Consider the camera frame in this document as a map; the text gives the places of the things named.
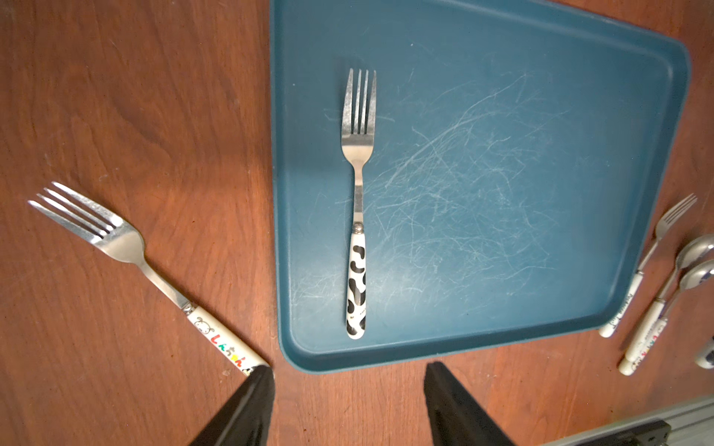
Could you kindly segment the fork plain white handle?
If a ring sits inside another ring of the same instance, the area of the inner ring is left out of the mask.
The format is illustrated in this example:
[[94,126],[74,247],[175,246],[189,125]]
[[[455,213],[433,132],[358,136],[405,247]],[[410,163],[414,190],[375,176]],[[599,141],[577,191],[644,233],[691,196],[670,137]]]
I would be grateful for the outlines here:
[[625,298],[622,306],[620,307],[617,314],[615,314],[615,316],[610,321],[608,321],[608,323],[604,324],[599,329],[599,331],[598,331],[599,336],[601,336],[603,338],[608,338],[617,330],[619,323],[621,322],[628,307],[630,306],[631,301],[636,296],[637,291],[638,291],[641,283],[643,282],[644,268],[647,265],[650,258],[652,258],[652,255],[656,251],[659,243],[665,237],[665,235],[669,231],[669,229],[696,202],[697,202],[697,196],[694,193],[691,193],[687,197],[685,197],[683,200],[678,202],[678,204],[675,204],[675,206],[673,206],[670,210],[668,210],[662,217],[660,217],[660,220],[658,221],[658,223],[656,223],[656,228],[654,229],[654,243],[649,248],[648,252],[644,256],[640,265],[637,267],[637,271],[635,272],[635,274],[632,278],[632,281],[630,283],[630,288],[628,288],[628,293],[626,295],[626,298]]

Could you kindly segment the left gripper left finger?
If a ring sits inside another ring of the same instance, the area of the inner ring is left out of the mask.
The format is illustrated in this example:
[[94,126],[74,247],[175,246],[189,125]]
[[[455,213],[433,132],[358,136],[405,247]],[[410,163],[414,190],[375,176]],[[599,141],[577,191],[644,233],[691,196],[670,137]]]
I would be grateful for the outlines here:
[[191,445],[266,445],[274,398],[273,369],[260,365],[245,379]]

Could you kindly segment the fork cow pattern handle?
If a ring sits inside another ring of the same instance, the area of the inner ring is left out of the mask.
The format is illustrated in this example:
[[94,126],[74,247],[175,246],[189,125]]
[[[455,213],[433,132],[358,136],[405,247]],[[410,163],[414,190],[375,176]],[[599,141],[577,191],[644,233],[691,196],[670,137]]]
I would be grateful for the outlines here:
[[363,169],[376,136],[377,74],[349,70],[341,123],[341,149],[354,173],[353,223],[347,276],[346,330],[357,340],[366,332],[366,234]]

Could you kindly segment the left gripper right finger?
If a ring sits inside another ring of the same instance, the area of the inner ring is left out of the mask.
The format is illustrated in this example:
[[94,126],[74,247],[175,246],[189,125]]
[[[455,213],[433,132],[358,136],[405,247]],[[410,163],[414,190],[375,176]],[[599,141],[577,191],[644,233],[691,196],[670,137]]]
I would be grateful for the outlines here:
[[434,445],[514,445],[442,362],[427,365],[424,394]]

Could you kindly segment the spoon cow pattern handle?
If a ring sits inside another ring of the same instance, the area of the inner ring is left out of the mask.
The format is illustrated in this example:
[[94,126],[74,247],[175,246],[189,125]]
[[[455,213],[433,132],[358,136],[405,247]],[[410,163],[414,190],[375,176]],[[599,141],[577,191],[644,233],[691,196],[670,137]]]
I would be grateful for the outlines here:
[[664,302],[668,293],[669,288],[674,283],[675,279],[678,277],[682,269],[687,269],[694,265],[695,262],[703,259],[711,250],[713,249],[713,234],[705,234],[697,239],[694,239],[679,252],[675,259],[674,270],[667,279],[667,282],[663,285],[660,292],[658,293],[656,300]]

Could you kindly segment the spoon plain white handle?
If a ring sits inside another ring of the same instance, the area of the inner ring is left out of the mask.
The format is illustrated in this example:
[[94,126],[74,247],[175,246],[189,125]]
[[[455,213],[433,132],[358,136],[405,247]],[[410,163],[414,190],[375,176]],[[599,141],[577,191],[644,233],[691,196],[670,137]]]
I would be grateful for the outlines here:
[[701,351],[697,353],[695,364],[703,369],[714,368],[714,338],[708,340]]

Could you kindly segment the fork cartoon text handle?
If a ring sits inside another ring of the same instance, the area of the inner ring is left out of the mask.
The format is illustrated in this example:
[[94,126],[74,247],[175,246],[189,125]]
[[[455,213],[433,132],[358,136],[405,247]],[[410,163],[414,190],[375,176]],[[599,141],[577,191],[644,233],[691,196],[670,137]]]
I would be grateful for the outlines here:
[[28,204],[109,258],[138,267],[181,310],[193,328],[244,375],[268,364],[218,318],[156,272],[146,259],[141,233],[117,213],[57,181]]

